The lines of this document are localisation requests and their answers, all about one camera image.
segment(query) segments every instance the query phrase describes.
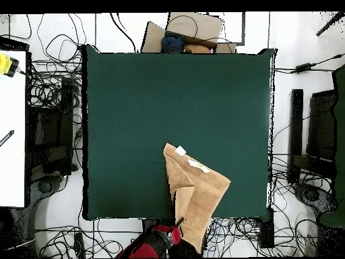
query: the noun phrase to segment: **dark green mat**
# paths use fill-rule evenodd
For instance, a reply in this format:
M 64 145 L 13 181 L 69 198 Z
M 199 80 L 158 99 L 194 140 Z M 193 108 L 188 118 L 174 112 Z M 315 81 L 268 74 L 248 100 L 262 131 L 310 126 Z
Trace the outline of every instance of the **dark green mat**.
M 266 215 L 273 50 L 86 51 L 89 219 L 170 217 L 167 142 L 231 180 L 214 217 Z

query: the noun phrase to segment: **yellow tool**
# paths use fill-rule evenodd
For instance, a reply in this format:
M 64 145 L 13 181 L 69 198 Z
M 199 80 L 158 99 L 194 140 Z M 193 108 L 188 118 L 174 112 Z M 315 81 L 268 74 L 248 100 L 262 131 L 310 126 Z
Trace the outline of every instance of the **yellow tool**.
M 0 53 L 0 75 L 9 76 L 10 78 L 14 77 L 14 74 L 18 72 L 19 74 L 24 74 L 19 67 L 19 61 L 8 55 Z

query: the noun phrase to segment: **black pen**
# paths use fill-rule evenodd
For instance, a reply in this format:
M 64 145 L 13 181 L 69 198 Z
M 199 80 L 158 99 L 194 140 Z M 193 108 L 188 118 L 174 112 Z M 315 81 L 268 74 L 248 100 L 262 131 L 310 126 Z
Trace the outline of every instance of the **black pen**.
M 4 145 L 4 143 L 5 143 L 6 141 L 8 141 L 9 138 L 10 138 L 12 135 L 14 135 L 14 130 L 11 130 L 10 132 L 8 132 L 8 134 L 7 134 L 4 138 L 2 138 L 2 139 L 0 140 L 0 147 L 1 147 L 2 145 Z

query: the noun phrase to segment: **white sticker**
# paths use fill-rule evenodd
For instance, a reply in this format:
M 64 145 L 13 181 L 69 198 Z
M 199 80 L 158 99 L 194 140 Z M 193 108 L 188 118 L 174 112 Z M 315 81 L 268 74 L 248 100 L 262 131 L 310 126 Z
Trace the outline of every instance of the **white sticker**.
M 175 150 L 175 152 L 176 152 L 177 154 L 179 154 L 180 156 L 183 156 L 184 154 L 186 154 L 185 149 L 183 149 L 181 146 L 177 147 L 176 150 Z
M 200 164 L 198 162 L 192 161 L 188 159 L 188 163 L 192 166 L 192 167 L 197 167 L 199 169 L 201 169 L 204 173 L 209 173 L 210 170 L 208 168 L 206 168 L 203 164 Z

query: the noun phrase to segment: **cardboard box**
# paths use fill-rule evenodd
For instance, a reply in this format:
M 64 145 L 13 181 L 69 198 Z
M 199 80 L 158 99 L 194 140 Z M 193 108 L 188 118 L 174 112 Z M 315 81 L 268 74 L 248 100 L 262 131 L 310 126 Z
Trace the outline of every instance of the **cardboard box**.
M 223 20 L 193 12 L 171 12 L 166 29 L 148 22 L 142 45 L 142 53 L 160 53 L 165 32 L 185 36 L 185 44 L 195 44 L 215 49 L 216 53 L 235 53 L 235 43 L 218 43 Z

